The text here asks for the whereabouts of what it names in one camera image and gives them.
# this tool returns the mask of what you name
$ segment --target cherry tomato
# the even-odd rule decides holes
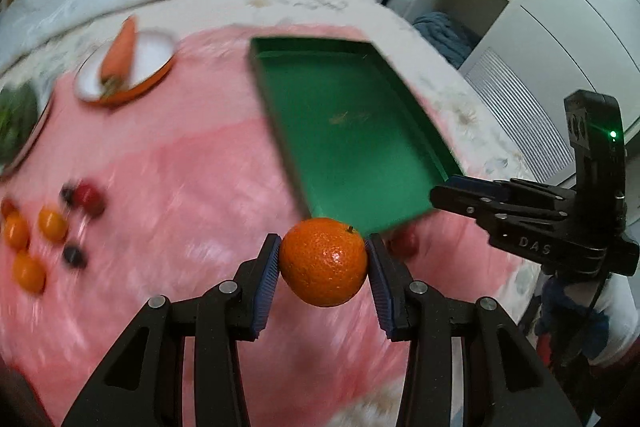
[[[415,223],[409,223],[394,230],[389,240],[388,249],[391,255],[402,261],[414,257],[420,250]]]
[[[80,206],[91,217],[98,217],[104,212],[104,197],[91,182],[81,181],[74,190],[73,202]]]
[[[66,219],[58,211],[46,206],[38,214],[38,226],[42,235],[52,243],[62,243],[69,228]]]
[[[12,198],[8,196],[5,198],[2,198],[2,203],[0,203],[0,213],[2,214],[2,217],[4,217],[4,219],[11,216],[11,214],[17,211],[18,211],[18,207],[16,206]]]
[[[14,280],[20,287],[33,294],[40,294],[44,290],[47,272],[36,258],[31,257],[26,250],[22,250],[14,259]]]
[[[20,214],[14,212],[4,222],[4,240],[15,251],[24,250],[29,246],[29,223]]]

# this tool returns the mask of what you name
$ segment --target white plate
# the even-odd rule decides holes
[[[76,74],[74,90],[76,96],[83,102],[98,103],[100,105],[128,102],[161,80],[156,76],[170,63],[176,49],[176,41],[168,33],[161,30],[142,30],[138,32],[136,51],[127,84],[124,89],[115,95],[104,99],[102,98],[104,89],[100,82],[100,68],[112,42],[106,42],[94,51],[80,66]]]

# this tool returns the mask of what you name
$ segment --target yellow cherry tomato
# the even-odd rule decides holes
[[[62,243],[69,228],[62,214],[47,206],[44,206],[38,214],[38,226],[42,235],[52,243]]]
[[[15,251],[29,246],[29,223],[18,212],[10,214],[4,222],[4,240]]]
[[[43,292],[47,273],[42,263],[31,257],[26,250],[15,256],[13,272],[15,282],[23,290],[36,295]]]

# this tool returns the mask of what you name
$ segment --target air vent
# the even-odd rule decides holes
[[[491,48],[465,78],[520,147],[537,181],[547,181],[573,161],[570,147],[538,100]]]

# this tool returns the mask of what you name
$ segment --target pink blanket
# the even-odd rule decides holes
[[[301,219],[246,62],[248,39],[264,33],[363,38],[327,26],[195,34],[180,44],[158,87],[115,110],[82,105],[73,75],[59,79],[47,126],[2,189],[33,225],[31,253],[49,271],[41,298],[12,282],[14,254],[0,247],[0,354],[30,378],[57,424],[150,296],[201,295],[254,257],[267,233],[284,235]],[[88,255],[81,273],[63,265],[62,248],[35,226],[40,207],[78,178],[96,180],[108,196],[100,219],[70,216],[70,238]],[[447,296],[493,294],[519,266],[488,247],[472,220],[434,213],[417,230],[420,252],[410,269]],[[385,340],[368,284],[341,307],[317,309],[281,281],[259,341],[239,347],[252,425],[322,425],[339,407],[401,376],[406,350]],[[185,371],[187,426],[192,365]]]

